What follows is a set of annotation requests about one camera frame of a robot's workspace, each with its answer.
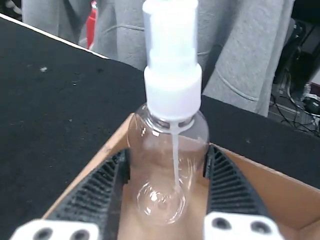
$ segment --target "gray fabric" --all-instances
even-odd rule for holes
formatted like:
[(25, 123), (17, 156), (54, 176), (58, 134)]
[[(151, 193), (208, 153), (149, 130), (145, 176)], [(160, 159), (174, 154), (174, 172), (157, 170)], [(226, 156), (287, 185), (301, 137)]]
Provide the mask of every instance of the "gray fabric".
[[(23, 21), (79, 41), (91, 0), (23, 0)], [(294, 0), (199, 0), (198, 61), (204, 94), (268, 115), (273, 76)], [(92, 50), (143, 70), (143, 0), (97, 0)]]

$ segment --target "screw hole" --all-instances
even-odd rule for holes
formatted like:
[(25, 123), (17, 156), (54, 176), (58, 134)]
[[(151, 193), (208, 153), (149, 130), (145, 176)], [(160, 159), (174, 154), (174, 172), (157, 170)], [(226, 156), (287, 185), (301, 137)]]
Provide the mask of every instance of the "screw hole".
[(89, 232), (87, 230), (78, 230), (72, 234), (70, 240), (89, 240)]
[(36, 234), (33, 237), (33, 240), (48, 240), (50, 239), (52, 232), (52, 229), (49, 227), (42, 228), (36, 232)]
[(262, 221), (254, 221), (251, 223), (251, 230), (259, 234), (270, 234), (270, 227)]
[(230, 223), (222, 217), (215, 218), (212, 221), (212, 226), (221, 230), (229, 230), (231, 229)]

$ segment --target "black table surface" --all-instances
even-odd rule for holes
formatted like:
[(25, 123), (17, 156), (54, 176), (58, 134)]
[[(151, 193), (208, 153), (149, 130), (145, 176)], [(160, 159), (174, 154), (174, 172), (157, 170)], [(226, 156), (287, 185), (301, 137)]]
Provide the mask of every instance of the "black table surface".
[[(41, 217), (145, 102), (143, 73), (0, 18), (0, 236)], [(320, 139), (202, 97), (210, 140), (320, 188)]]

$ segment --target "black gripper pad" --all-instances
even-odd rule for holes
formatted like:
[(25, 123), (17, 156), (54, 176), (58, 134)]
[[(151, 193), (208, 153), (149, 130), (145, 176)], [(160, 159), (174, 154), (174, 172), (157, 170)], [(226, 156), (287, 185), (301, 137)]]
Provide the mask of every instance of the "black gripper pad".
[(213, 145), (207, 152), (203, 176), (209, 179), (207, 214), (215, 211), (270, 217), (240, 169)]
[(103, 240), (116, 240), (122, 190), (130, 172), (127, 151), (109, 157), (89, 173), (47, 219), (95, 223)]

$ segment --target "spray bottle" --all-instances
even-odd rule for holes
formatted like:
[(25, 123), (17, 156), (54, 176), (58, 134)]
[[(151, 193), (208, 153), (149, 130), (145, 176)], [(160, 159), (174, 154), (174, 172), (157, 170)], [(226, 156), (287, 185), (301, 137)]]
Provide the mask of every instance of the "spray bottle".
[(167, 225), (188, 205), (208, 149), (209, 129), (199, 111), (198, 1), (146, 0), (142, 9), (147, 102), (128, 131), (130, 192), (149, 223)]

